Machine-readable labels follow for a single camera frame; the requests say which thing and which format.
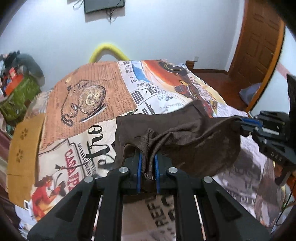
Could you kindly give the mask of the dark brown small garment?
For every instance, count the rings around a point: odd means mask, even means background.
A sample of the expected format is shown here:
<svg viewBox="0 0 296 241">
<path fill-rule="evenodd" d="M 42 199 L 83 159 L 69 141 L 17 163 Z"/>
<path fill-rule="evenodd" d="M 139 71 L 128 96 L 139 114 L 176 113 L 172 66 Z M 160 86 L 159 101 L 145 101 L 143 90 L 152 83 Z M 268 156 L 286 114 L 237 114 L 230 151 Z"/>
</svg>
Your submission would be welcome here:
<svg viewBox="0 0 296 241">
<path fill-rule="evenodd" d="M 173 166 L 193 177 L 215 176 L 229 168 L 240 152 L 240 118 L 210 118 L 195 100 L 165 114 L 127 114 L 116 118 L 112 147 L 116 161 L 123 162 L 135 150 L 144 154 L 144 192 L 156 191 L 154 157 L 162 154 Z"/>
</svg>

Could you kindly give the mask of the small white device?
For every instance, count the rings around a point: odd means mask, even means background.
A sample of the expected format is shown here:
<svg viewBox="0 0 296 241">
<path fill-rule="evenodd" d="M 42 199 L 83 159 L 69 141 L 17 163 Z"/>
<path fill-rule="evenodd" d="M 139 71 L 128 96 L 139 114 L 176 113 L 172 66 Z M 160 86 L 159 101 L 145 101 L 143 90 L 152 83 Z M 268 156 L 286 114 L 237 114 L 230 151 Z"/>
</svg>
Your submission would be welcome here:
<svg viewBox="0 0 296 241">
<path fill-rule="evenodd" d="M 23 201 L 23 205 L 24 205 L 24 209 L 25 209 L 25 210 L 27 210 L 27 211 L 30 210 L 30 204 L 29 204 L 28 201 L 24 200 L 24 201 Z"/>
</svg>

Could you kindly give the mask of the green fabric storage bag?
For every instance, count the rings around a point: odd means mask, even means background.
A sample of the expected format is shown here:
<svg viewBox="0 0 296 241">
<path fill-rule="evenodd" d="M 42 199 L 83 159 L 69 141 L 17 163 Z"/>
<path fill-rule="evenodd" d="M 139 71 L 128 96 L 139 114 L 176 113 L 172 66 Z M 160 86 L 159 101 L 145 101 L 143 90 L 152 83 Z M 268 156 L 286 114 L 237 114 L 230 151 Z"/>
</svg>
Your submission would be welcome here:
<svg viewBox="0 0 296 241">
<path fill-rule="evenodd" d="M 7 123 L 16 125 L 27 111 L 31 101 L 41 92 L 39 85 L 31 76 L 25 76 L 7 99 L 1 101 L 1 113 Z"/>
</svg>

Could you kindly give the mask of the orange box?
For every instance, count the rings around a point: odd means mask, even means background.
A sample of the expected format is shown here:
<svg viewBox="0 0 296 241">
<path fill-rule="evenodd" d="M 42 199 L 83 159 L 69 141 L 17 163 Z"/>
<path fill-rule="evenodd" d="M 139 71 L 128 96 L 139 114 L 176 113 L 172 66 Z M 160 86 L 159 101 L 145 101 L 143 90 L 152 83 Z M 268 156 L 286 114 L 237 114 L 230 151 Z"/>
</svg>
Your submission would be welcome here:
<svg viewBox="0 0 296 241">
<path fill-rule="evenodd" d="M 24 79 L 23 75 L 15 76 L 15 78 L 13 78 L 12 81 L 6 87 L 6 90 L 5 90 L 6 95 L 9 96 L 14 91 L 14 89 L 18 87 L 18 85 L 22 82 L 23 79 Z"/>
</svg>

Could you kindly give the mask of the blue-grey cloth on floor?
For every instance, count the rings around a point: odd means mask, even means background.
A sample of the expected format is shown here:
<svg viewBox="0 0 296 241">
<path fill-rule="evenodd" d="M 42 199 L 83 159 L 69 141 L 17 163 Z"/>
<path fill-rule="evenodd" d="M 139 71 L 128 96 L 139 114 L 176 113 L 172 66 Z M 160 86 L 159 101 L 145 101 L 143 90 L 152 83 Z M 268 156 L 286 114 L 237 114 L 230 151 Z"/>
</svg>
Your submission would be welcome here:
<svg viewBox="0 0 296 241">
<path fill-rule="evenodd" d="M 261 83 L 253 84 L 245 89 L 241 89 L 239 92 L 239 96 L 241 100 L 246 104 L 250 104 L 252 98 L 254 97 L 257 90 L 259 90 Z"/>
</svg>

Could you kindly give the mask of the brown wooden door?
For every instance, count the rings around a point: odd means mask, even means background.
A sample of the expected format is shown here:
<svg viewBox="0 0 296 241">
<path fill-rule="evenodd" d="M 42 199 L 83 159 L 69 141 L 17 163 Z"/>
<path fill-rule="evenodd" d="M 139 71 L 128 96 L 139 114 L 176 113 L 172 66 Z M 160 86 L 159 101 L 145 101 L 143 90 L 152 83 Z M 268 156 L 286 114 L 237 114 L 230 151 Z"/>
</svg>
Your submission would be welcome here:
<svg viewBox="0 0 296 241">
<path fill-rule="evenodd" d="M 284 35 L 285 24 L 268 1 L 244 2 L 240 37 L 228 74 L 242 88 L 260 84 L 246 112 L 255 106 L 271 79 Z"/>
</svg>

